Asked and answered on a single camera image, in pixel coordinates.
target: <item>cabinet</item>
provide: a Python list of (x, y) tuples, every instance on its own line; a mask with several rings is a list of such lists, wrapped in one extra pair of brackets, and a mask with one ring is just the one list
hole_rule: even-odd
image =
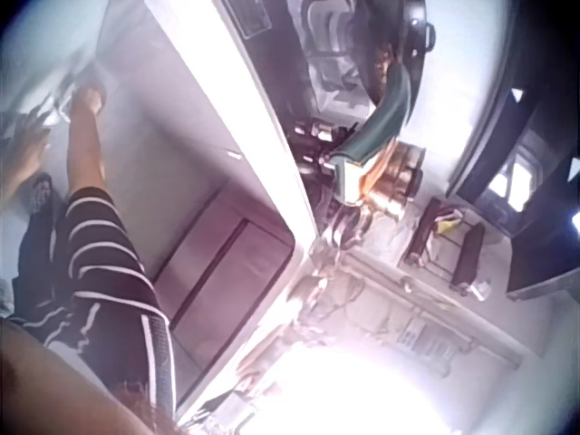
[(173, 333), (178, 401), (236, 336), (292, 254), (292, 238), (276, 215), (251, 205), (251, 198), (228, 191), (218, 195), (156, 280)]

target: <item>striped pants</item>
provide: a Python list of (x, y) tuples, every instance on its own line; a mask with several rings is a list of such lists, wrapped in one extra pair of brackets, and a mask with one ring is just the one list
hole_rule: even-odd
[(48, 201), (24, 235), (10, 320), (44, 346), (73, 349), (110, 391), (144, 393), (172, 415), (169, 321), (111, 198), (97, 188), (74, 193), (51, 258), (52, 233)]

